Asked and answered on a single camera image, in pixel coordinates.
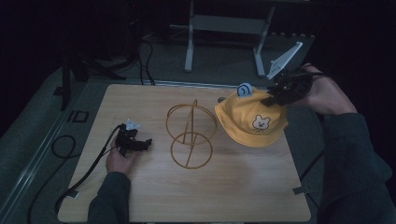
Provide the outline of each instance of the wooden table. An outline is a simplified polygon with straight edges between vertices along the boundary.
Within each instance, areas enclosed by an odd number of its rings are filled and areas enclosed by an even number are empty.
[[[234,89],[110,85],[92,125],[70,187],[89,169],[112,130],[132,119],[141,124],[136,140],[153,139],[130,174],[132,222],[264,222],[307,221],[310,211],[303,194],[290,149],[283,134],[269,147],[245,147],[236,143],[218,122],[210,139],[213,155],[199,169],[185,169],[174,162],[173,138],[166,131],[168,110],[174,105],[198,105],[210,110],[219,97]],[[183,133],[190,108],[182,107],[168,122],[171,133]],[[194,131],[209,136],[215,125],[194,110]],[[175,157],[186,160],[187,151],[174,145]],[[202,143],[191,155],[193,166],[208,158],[210,146]],[[106,156],[78,188],[76,199],[66,198],[58,218],[63,222],[87,220],[90,201],[106,176]]]

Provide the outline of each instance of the dark sleeve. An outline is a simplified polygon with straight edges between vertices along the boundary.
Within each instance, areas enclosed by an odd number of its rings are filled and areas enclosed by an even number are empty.
[[[318,223],[396,223],[385,182],[391,170],[375,154],[364,116],[326,119],[324,182]]]
[[[129,223],[131,181],[119,172],[107,174],[98,195],[90,203],[88,223]]]

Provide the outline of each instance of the person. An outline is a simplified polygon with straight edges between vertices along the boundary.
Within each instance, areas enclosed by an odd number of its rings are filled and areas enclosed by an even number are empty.
[[[131,181],[128,174],[140,152],[135,151],[123,157],[120,149],[115,147],[114,140],[111,147],[113,149],[106,159],[107,175],[97,196],[90,203],[88,223],[129,223]]]
[[[306,64],[308,72],[320,72]],[[319,224],[396,223],[395,206],[386,181],[392,171],[375,154],[365,118],[329,77],[315,76],[310,92],[289,106],[303,105],[325,115],[323,120],[323,195]],[[123,158],[117,150],[107,157],[108,174],[91,204],[89,223],[129,223],[131,183],[127,174],[137,153]]]

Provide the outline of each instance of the human hand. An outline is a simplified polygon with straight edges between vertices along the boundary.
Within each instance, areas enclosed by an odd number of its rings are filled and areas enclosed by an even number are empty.
[[[305,64],[303,69],[307,72],[321,73],[309,63]],[[331,78],[325,76],[314,76],[310,92],[291,105],[304,105],[322,115],[357,113],[355,106],[340,87]]]
[[[106,160],[107,172],[121,172],[128,175],[140,152],[134,151],[132,154],[128,155],[127,158],[123,157],[120,154],[120,149],[115,146],[115,138],[111,143],[111,147],[113,149],[111,149]]]

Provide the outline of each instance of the yellow hat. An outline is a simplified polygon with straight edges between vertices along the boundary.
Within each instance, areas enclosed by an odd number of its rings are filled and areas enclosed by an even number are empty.
[[[251,90],[250,95],[243,96],[238,89],[215,106],[216,115],[236,142],[248,147],[266,147],[273,144],[288,126],[287,109],[280,105],[264,105],[261,101],[270,94],[256,88]]]

